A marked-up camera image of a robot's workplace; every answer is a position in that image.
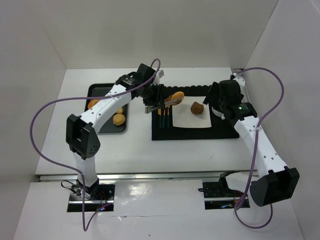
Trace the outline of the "silver metal tongs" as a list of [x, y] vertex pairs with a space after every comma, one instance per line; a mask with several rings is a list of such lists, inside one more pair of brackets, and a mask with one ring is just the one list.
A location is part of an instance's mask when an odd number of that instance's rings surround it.
[[178, 97], [178, 98], [175, 98], [173, 100], [168, 100], [168, 101], [164, 101], [163, 103], [159, 104], [159, 105], [156, 105], [156, 106], [146, 106], [145, 107], [145, 110], [144, 110], [144, 113], [145, 114], [149, 114], [155, 110], [158, 110], [158, 109], [165, 109], [171, 105], [175, 106], [175, 105], [179, 105], [181, 102], [183, 101], [183, 98], [182, 97]]

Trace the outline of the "brown croissant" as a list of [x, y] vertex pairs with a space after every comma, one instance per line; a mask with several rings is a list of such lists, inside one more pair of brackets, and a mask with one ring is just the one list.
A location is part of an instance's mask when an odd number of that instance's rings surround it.
[[204, 112], [204, 109], [205, 109], [204, 105], [200, 104], [200, 103], [198, 103], [196, 101], [190, 107], [190, 111], [194, 115], [202, 115], [203, 112]]

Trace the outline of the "plain orange bun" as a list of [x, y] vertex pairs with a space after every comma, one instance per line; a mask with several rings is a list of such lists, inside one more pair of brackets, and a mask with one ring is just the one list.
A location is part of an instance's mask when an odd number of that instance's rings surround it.
[[165, 99], [165, 102], [173, 101], [173, 105], [180, 104], [185, 97], [185, 94], [182, 91], [177, 91]]

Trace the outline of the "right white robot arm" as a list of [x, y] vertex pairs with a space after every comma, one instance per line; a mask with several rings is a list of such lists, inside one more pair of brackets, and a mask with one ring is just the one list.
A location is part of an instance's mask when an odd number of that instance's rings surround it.
[[255, 158], [251, 166], [257, 170], [258, 177], [229, 171], [220, 176], [222, 188], [249, 192], [259, 207], [290, 199], [300, 174], [277, 154], [253, 105], [243, 101], [241, 87], [234, 79], [213, 82], [203, 101], [216, 116], [231, 124]]

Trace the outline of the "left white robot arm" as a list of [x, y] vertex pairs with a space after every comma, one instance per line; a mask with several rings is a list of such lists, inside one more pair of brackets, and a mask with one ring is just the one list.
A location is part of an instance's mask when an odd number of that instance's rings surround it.
[[75, 158], [79, 171], [77, 184], [85, 193], [93, 196], [98, 189], [95, 155], [101, 147], [98, 133], [116, 111], [141, 97], [148, 109], [164, 106], [161, 96], [163, 72], [144, 75], [132, 72], [121, 76], [111, 90], [87, 111], [76, 116], [71, 114], [66, 120], [66, 143]]

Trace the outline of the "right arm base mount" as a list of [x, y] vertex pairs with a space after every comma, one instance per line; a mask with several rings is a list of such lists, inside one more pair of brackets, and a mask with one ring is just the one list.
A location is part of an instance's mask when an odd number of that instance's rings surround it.
[[235, 173], [239, 172], [227, 171], [220, 174], [218, 181], [207, 181], [202, 183], [202, 187], [199, 188], [198, 191], [203, 194], [205, 210], [234, 208], [243, 193], [238, 190], [231, 190], [227, 186], [226, 177]]

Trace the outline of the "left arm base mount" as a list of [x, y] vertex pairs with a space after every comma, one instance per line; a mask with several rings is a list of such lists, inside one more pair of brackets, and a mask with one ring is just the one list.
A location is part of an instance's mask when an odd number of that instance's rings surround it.
[[115, 183], [100, 184], [92, 193], [84, 192], [76, 183], [63, 180], [61, 187], [69, 191], [67, 212], [80, 213], [84, 194], [85, 212], [113, 212], [115, 198]]

